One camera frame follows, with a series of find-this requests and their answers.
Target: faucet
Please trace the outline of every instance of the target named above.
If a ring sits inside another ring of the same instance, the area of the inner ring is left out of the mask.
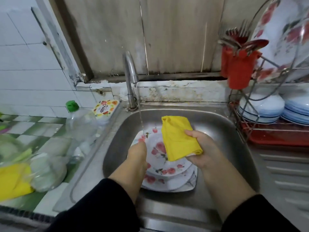
[[[128,88],[128,102],[129,102],[128,110],[135,111],[138,108],[138,106],[136,104],[136,98],[134,97],[131,82],[134,84],[134,87],[136,88],[138,77],[132,55],[130,54],[129,51],[123,53],[123,64],[125,68],[125,77]]]

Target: yellow cloth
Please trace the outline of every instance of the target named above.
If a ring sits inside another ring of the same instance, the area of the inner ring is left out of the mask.
[[[13,164],[0,168],[0,202],[32,193],[34,190],[23,176],[29,175],[28,164]]]
[[[196,138],[184,133],[185,129],[192,130],[190,122],[182,116],[163,116],[162,135],[168,161],[181,159],[189,154],[201,154],[202,148]]]

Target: person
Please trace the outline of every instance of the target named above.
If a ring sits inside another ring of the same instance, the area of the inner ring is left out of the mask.
[[[185,133],[203,150],[187,159],[202,171],[223,221],[221,231],[299,231],[249,186],[210,136]],[[46,231],[139,231],[134,204],[147,169],[146,155],[144,142],[131,146],[127,159],[72,208],[58,214]]]

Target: running water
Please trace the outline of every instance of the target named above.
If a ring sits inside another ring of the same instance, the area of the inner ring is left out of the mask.
[[[138,104],[138,111],[139,111],[139,117],[141,119],[141,126],[143,128],[143,134],[144,134],[144,123],[143,123],[143,119],[141,118],[141,104],[139,103],[139,97],[138,97],[138,92],[137,92],[137,84],[135,85],[135,93],[136,93],[136,99],[137,99],[137,104]]]

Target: sink basin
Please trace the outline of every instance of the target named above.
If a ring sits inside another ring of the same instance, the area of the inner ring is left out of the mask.
[[[145,129],[161,126],[162,116],[187,117],[193,129],[211,136],[250,186],[259,191],[259,177],[250,152],[242,143],[234,124],[220,114],[220,108],[144,106],[142,109]],[[126,159],[133,139],[142,130],[138,111],[126,115],[106,151],[103,160],[104,177],[108,177]],[[195,229],[193,231],[220,230],[222,224],[200,171],[192,191],[160,193],[141,189],[136,208],[142,219],[142,227],[153,230],[167,231],[169,227],[168,231],[182,231],[184,227],[191,231],[192,228]]]

